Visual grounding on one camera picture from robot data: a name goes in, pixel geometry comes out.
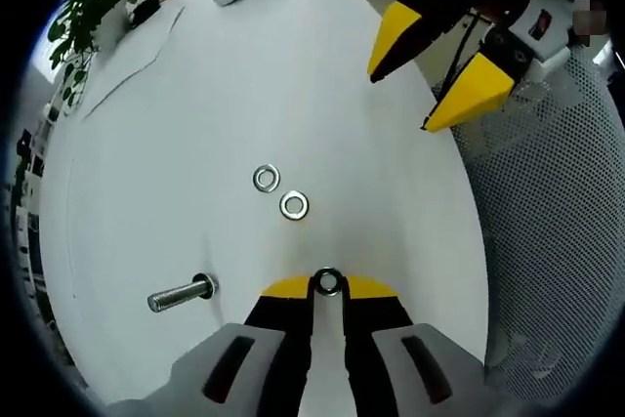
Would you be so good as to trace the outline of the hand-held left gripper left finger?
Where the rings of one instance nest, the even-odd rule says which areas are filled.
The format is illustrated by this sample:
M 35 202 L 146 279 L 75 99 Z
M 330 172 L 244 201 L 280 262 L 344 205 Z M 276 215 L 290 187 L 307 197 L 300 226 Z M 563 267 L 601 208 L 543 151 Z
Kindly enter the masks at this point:
M 165 385 L 110 404 L 108 416 L 296 416 L 312 362 L 313 281 L 268 287 L 242 323 L 178 358 Z

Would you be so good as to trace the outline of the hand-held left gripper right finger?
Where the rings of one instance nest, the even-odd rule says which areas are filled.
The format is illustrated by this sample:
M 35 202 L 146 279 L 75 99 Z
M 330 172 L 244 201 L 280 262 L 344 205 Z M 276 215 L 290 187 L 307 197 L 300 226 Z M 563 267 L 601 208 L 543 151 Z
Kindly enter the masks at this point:
M 519 416 L 521 403 L 484 381 L 482 363 L 398 295 L 367 277 L 342 280 L 345 365 L 358 416 Z

